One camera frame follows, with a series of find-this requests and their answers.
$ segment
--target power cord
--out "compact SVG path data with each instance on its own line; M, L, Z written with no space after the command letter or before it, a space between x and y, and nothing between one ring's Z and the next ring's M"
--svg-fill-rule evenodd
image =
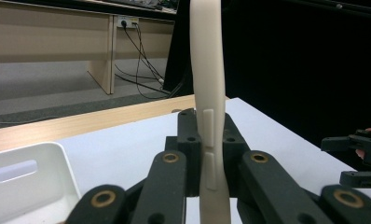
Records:
M121 76L118 75L118 74L115 74L116 77L118 77L118 78L120 78L120 79L122 79L122 80L129 81L129 82L131 82L131 83L136 84L136 88L137 88L138 92L139 92L143 97L145 97L145 98L147 98L147 99L164 99L164 98L167 98L168 93L162 90L163 81L164 81L164 80L163 80L163 77L159 74L159 72L158 72L157 69L153 66L153 64L151 64L151 62L148 61L148 59L147 59L147 57L146 57L146 55L145 55L144 46L143 46L143 43L142 43L142 34L141 34L141 31L140 31L140 27L139 27L139 25L138 25L137 23L133 23L133 25L136 27L137 35L138 35L138 37L139 37L139 47L136 46L136 44L135 44L134 41L132 40L131 36L128 34L128 31L127 31L127 25L128 25L128 24L127 24L125 21L122 21L122 22L121 22L121 25L122 25L122 27L124 28L124 32L125 32L125 34L127 35L128 39L131 41L131 43L133 44L133 46L134 46L134 47L139 51L139 57L138 57L138 63L137 63L136 75L135 75L135 76L134 76L134 75L131 75L131 74L128 74L128 73L125 73L125 72L123 72L123 71L121 71L121 70L117 67L117 65L115 64L116 68L117 68L118 71L120 71L121 73L123 73L123 74L125 74L125 75L132 76L132 77L136 77L136 81L135 81L135 82L134 82L134 81L131 81L131 80L129 80L129 79L126 79L126 78L124 78L124 77L121 77ZM155 79L156 81L158 81L158 83L161 85L161 90L156 90L156 89L154 89L154 88L151 88L151 87L148 87L148 86L146 86L146 85L143 85L143 84L139 83L139 81L138 81L138 78L139 78L138 73L139 73L140 61L142 61L142 62L144 63L144 65L150 69L151 73L152 73L153 76L154 76L154 77L152 77L152 79ZM148 97L148 96L142 94L142 92L141 92L139 86L142 86L142 87L148 88L148 89L150 89L150 90L159 91L159 92L161 92L161 93L164 93L165 96L162 96L162 97Z

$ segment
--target white plastic tray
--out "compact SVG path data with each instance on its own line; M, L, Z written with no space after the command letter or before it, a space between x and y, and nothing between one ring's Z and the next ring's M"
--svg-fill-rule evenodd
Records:
M58 143L0 152L0 223L65 221L80 193Z

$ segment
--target electrical socket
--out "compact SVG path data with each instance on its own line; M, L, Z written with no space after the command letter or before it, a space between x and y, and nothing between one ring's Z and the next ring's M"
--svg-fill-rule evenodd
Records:
M136 28L135 24L139 25L139 18L137 17L127 17L127 16L118 16L118 27L124 27L122 22L126 22L127 29Z

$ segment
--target white tabletop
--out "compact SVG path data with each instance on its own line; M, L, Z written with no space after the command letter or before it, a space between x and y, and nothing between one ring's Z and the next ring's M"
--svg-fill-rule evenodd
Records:
M300 185L320 195L338 184L342 171L353 169L291 132L239 98L227 100L234 120L251 150L266 151ZM67 153L81 194L103 185L128 189L147 177L166 136L177 135L177 113L58 140ZM359 189L371 198L371 189ZM187 199L186 223L199 223L198 198ZM231 199L232 223L241 223Z

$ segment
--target wooden desk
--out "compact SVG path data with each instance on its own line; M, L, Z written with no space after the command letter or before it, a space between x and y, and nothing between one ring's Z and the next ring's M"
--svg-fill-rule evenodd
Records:
M191 107L195 107L194 95L3 128L0 129L0 151L55 141L140 119L170 114L174 109L183 110Z
M168 57L174 14L88 1L47 1L53 6L43 2L0 1L0 63L88 61L96 82L107 94L114 93L115 60L139 57L123 28L117 27L118 15L148 12L154 14L139 20L144 51L149 58ZM138 38L135 29L129 29L129 35Z

